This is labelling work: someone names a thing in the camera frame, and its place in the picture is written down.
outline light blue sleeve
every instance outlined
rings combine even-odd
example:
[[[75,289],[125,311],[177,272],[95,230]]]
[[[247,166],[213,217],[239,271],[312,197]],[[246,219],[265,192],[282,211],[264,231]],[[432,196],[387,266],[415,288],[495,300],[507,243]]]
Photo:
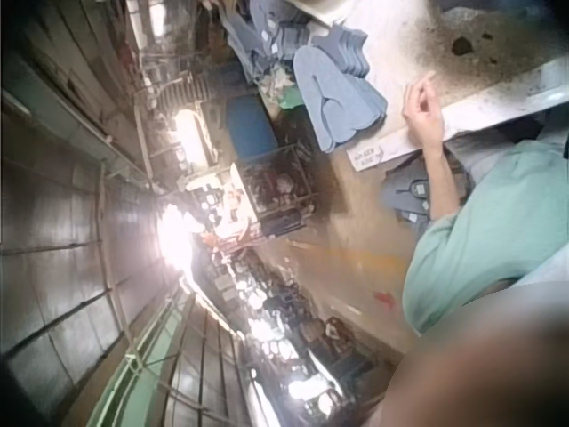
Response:
[[[407,323],[424,334],[445,314],[443,295],[453,282],[456,253],[449,245],[458,213],[434,222],[415,248],[403,290],[403,310]]]

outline green shirt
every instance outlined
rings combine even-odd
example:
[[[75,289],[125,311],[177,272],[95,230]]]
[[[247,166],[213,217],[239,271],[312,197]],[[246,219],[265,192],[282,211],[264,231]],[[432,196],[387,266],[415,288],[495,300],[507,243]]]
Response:
[[[436,221],[407,271],[403,309],[424,334],[495,282],[521,278],[569,241],[569,163],[524,141],[480,182],[456,215]]]

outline clothing pile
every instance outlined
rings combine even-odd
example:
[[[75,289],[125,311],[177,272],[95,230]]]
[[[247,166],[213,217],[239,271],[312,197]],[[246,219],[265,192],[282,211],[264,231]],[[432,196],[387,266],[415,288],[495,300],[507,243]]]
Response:
[[[250,0],[247,21],[235,11],[220,8],[228,44],[243,65],[250,83],[259,83],[273,68],[292,61],[309,40],[310,17],[281,0]]]

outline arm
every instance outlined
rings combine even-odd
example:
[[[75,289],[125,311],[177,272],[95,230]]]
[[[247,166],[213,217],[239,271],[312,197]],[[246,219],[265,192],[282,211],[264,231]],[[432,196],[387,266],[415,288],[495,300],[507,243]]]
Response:
[[[429,175],[430,219],[435,221],[443,216],[456,214],[460,200],[445,153],[424,152],[424,157]]]
[[[405,90],[403,116],[411,135],[421,144],[430,186],[430,217],[438,220],[455,214],[460,200],[453,172],[443,151],[445,123],[438,97],[428,73]]]

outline worker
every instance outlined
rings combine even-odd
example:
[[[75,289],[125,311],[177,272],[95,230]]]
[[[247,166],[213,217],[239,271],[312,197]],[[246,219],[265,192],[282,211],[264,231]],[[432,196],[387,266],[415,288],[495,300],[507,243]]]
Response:
[[[403,110],[429,176],[431,224],[403,291],[405,318],[420,334],[460,306],[515,283],[569,241],[567,126],[540,141],[511,144],[461,208],[433,76],[407,87]],[[569,111],[561,111],[569,125]]]

